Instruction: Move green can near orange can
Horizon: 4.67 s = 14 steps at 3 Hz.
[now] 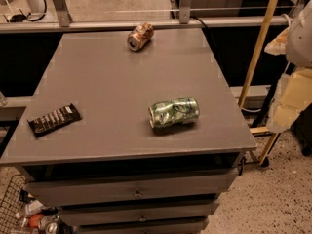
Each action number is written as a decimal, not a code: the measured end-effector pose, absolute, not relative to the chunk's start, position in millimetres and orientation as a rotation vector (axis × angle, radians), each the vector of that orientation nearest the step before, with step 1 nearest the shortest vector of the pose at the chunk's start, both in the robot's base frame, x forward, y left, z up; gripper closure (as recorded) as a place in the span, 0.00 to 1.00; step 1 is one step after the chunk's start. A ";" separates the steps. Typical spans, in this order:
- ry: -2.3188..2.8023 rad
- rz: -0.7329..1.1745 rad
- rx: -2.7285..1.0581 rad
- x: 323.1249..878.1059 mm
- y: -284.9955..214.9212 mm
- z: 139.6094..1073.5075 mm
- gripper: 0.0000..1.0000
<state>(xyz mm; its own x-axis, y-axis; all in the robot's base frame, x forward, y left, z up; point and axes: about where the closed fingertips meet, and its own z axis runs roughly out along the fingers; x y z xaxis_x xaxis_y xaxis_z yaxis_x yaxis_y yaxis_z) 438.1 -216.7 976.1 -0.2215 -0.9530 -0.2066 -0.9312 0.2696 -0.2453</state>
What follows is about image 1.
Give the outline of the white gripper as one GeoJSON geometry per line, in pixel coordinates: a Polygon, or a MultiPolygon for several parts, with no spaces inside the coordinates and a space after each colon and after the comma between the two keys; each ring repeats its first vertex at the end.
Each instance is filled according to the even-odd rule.
{"type": "Polygon", "coordinates": [[[284,29],[265,46],[264,52],[286,54],[287,61],[300,66],[291,75],[281,76],[269,109],[266,127],[272,133],[282,133],[312,103],[312,1],[292,20],[290,29],[284,29]]]}

